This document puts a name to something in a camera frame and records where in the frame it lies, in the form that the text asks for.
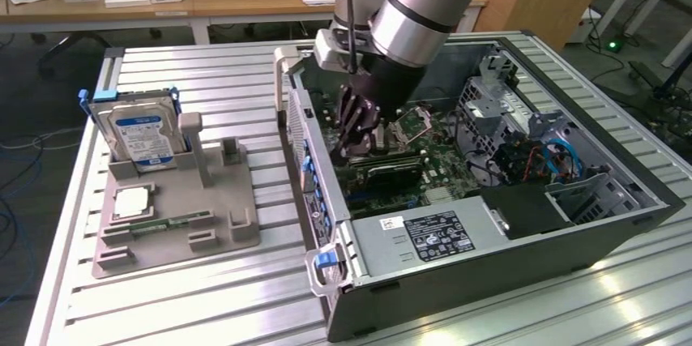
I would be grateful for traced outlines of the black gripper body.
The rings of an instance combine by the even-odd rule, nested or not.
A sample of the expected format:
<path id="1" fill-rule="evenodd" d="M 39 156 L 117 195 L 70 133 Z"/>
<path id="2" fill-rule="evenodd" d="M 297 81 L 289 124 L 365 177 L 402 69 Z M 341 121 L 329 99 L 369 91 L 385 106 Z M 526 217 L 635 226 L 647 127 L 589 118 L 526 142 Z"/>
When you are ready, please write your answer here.
<path id="1" fill-rule="evenodd" d="M 409 67 L 383 56 L 363 55 L 351 76 L 351 88 L 382 113 L 394 113 L 409 100 L 425 73 L 425 66 Z"/>

